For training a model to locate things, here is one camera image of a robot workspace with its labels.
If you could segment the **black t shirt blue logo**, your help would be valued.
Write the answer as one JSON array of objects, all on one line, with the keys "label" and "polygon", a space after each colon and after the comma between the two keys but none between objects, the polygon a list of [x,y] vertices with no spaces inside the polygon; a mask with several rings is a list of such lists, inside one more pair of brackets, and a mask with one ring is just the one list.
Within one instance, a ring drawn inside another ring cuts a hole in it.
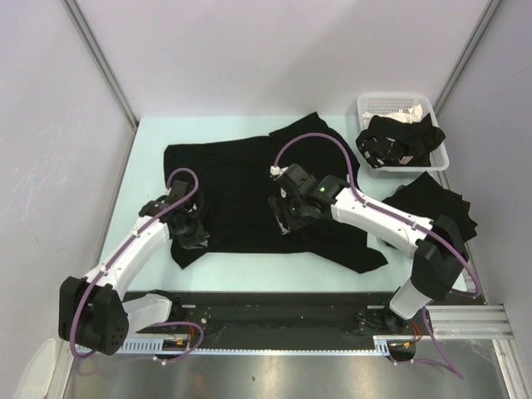
[{"label": "black t shirt blue logo", "polygon": [[208,252],[237,254],[313,253],[357,273],[387,264],[385,256],[367,246],[367,233],[350,225],[320,219],[282,234],[269,206],[278,193],[269,176],[277,155],[283,165],[297,163],[321,180],[347,176],[342,152],[333,141],[346,141],[317,113],[266,136],[209,144],[169,145],[164,173],[189,168],[199,178],[204,205],[199,213],[209,233],[204,249],[183,249],[172,243],[172,259],[186,268]]}]

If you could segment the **white plastic laundry basket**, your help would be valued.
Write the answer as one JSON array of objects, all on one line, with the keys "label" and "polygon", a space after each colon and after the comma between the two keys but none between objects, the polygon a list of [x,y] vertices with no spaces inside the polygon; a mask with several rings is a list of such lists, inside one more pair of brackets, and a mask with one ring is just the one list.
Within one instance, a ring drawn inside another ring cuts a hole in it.
[{"label": "white plastic laundry basket", "polygon": [[446,170],[446,134],[431,102],[408,93],[369,93],[357,98],[357,150],[373,178],[413,178]]}]

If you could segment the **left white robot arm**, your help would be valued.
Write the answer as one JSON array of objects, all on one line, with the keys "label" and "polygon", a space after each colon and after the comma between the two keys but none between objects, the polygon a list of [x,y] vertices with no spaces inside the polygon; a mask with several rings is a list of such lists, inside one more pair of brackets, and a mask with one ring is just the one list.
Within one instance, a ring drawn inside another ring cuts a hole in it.
[{"label": "left white robot arm", "polygon": [[84,347],[116,353],[127,336],[159,326],[172,333],[182,326],[183,311],[161,293],[126,301],[128,288],[150,258],[174,241],[182,249],[206,247],[208,233],[199,213],[199,186],[174,181],[166,194],[146,203],[133,228],[109,257],[81,278],[68,277],[59,290],[59,337],[71,349]]}]

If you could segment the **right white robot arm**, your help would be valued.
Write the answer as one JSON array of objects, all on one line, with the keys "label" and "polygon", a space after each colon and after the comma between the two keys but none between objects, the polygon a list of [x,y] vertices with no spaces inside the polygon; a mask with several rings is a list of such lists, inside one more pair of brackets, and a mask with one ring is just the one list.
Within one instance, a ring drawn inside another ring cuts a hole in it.
[{"label": "right white robot arm", "polygon": [[405,332],[423,307],[445,299],[453,289],[467,255],[452,219],[408,214],[375,201],[338,177],[317,180],[298,164],[273,165],[270,177],[279,193],[269,203],[284,233],[331,220],[362,229],[411,258],[410,278],[382,310],[383,329]]}]

